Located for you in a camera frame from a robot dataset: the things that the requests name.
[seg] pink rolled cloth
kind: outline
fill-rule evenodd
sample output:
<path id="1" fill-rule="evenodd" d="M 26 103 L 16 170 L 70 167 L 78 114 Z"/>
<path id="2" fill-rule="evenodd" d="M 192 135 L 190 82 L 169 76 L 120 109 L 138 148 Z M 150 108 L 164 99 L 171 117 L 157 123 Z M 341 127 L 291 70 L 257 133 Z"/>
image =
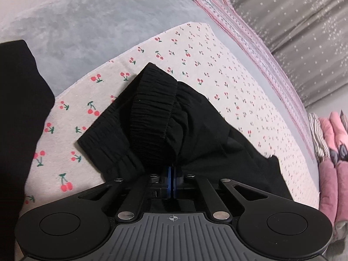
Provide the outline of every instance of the pink rolled cloth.
<path id="1" fill-rule="evenodd" d="M 332 242 L 344 239 L 348 234 L 348 162 L 339 161 L 335 168 L 338 182 L 338 203 Z"/>
<path id="2" fill-rule="evenodd" d="M 337 112 L 331 112 L 329 119 L 335 134 L 336 147 L 340 148 L 342 144 L 348 147 L 348 134 L 342 124 L 340 115 Z"/>
<path id="3" fill-rule="evenodd" d="M 329 218 L 333 226 L 337 213 L 338 185 L 337 172 L 329 158 L 319 164 L 319 187 L 319 211 Z"/>
<path id="4" fill-rule="evenodd" d="M 323 130 L 324 139 L 330 149 L 337 152 L 335 144 L 335 133 L 333 132 L 332 124 L 329 119 L 320 117 L 319 118 L 321 129 Z"/>

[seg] circular cap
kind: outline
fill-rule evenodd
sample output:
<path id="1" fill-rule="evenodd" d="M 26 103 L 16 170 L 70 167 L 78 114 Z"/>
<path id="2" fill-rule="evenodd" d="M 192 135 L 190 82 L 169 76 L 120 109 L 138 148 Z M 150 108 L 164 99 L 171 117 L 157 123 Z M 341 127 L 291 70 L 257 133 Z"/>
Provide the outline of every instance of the circular cap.
<path id="1" fill-rule="evenodd" d="M 217 220 L 226 220 L 230 217 L 230 214 L 225 211 L 217 211 L 213 214 L 213 217 Z"/>
<path id="2" fill-rule="evenodd" d="M 76 231 L 80 222 L 79 217 L 74 214 L 55 213 L 43 218 L 40 222 L 40 228 L 51 236 L 65 236 Z"/>
<path id="3" fill-rule="evenodd" d="M 129 211 L 123 211 L 118 213 L 117 217 L 119 217 L 121 220 L 130 220 L 134 218 L 134 213 Z"/>
<path id="4" fill-rule="evenodd" d="M 267 224 L 272 231 L 286 236 L 300 234 L 308 225 L 305 218 L 291 212 L 273 214 L 267 219 Z"/>

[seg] red cherry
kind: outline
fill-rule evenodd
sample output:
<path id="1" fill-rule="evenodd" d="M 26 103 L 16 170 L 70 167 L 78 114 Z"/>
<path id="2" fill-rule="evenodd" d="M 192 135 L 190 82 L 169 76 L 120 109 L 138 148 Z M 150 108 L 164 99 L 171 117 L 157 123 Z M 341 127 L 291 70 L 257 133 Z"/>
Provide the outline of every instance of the red cherry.
<path id="1" fill-rule="evenodd" d="M 67 182 L 67 189 L 72 190 L 72 183 L 71 182 Z"/>

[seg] black garment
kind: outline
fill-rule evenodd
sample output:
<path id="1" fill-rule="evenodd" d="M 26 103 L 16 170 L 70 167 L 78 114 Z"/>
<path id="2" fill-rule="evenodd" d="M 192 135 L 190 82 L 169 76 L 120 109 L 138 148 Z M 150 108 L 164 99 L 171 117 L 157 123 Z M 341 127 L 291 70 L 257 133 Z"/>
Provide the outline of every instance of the black garment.
<path id="1" fill-rule="evenodd" d="M 214 184 L 231 178 L 292 199 L 277 157 L 262 156 L 202 94 L 151 63 L 78 143 L 105 180 L 174 164 Z"/>
<path id="2" fill-rule="evenodd" d="M 0 44 L 0 260 L 14 259 L 24 185 L 54 96 L 25 41 Z"/>

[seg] gray curtain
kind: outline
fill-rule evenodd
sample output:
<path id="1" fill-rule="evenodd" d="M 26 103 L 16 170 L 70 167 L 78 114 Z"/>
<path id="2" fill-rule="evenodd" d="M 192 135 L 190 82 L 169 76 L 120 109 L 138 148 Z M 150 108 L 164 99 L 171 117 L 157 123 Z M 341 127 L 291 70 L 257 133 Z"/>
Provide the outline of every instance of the gray curtain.
<path id="1" fill-rule="evenodd" d="M 348 0 L 231 0 L 305 106 L 348 83 Z"/>

